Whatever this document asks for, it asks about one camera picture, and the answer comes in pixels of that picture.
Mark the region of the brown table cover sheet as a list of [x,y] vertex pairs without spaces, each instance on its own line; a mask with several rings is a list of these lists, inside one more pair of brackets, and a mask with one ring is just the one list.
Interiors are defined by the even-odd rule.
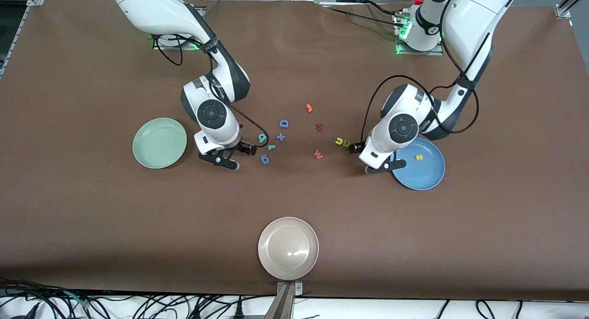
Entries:
[[313,297],[589,300],[589,74],[552,8],[500,21],[478,120],[436,141],[446,172],[428,191],[366,174],[335,140],[359,140],[387,76],[452,82],[447,57],[396,55],[385,25],[311,2],[223,0],[206,19],[252,82],[236,107],[276,143],[237,152],[238,171],[198,159],[193,140],[166,169],[132,152],[154,118],[198,132],[179,97],[206,55],[172,65],[115,0],[31,8],[0,79],[0,276],[274,294],[258,239],[295,216],[318,235]]

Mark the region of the beige plate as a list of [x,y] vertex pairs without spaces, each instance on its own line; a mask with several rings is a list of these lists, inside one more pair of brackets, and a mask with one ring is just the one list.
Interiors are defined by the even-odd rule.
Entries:
[[263,268],[281,281],[299,280],[318,260],[318,236],[302,219],[282,217],[262,231],[257,254]]

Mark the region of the pale green plate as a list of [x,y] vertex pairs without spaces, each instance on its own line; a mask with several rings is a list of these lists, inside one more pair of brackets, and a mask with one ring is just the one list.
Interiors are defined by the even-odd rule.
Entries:
[[182,158],[188,138],[185,128],[172,118],[154,118],[135,133],[135,160],[150,169],[168,168]]

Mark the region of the blue plate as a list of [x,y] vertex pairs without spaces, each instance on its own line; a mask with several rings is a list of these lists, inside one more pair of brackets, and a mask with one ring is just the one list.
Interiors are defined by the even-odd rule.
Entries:
[[[423,155],[423,160],[416,160]],[[389,161],[404,159],[406,167],[392,171],[394,178],[412,190],[433,189],[443,179],[445,160],[442,152],[431,141],[417,137],[410,145],[393,153]]]

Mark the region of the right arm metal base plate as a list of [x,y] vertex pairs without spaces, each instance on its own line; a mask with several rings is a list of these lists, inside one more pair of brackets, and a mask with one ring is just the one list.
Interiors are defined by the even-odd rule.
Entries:
[[201,42],[192,35],[155,35],[151,38],[153,49],[157,50],[199,50]]

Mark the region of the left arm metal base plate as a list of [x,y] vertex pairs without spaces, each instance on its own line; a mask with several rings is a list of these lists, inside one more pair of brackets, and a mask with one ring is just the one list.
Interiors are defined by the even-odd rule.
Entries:
[[404,39],[407,38],[408,32],[410,32],[410,30],[415,27],[413,22],[410,20],[410,15],[408,13],[397,12],[392,16],[392,20],[394,24],[400,24],[400,27],[396,27],[394,29],[396,55],[408,54],[422,56],[442,56],[444,54],[440,39],[438,39],[436,46],[428,51],[415,50],[407,44]]

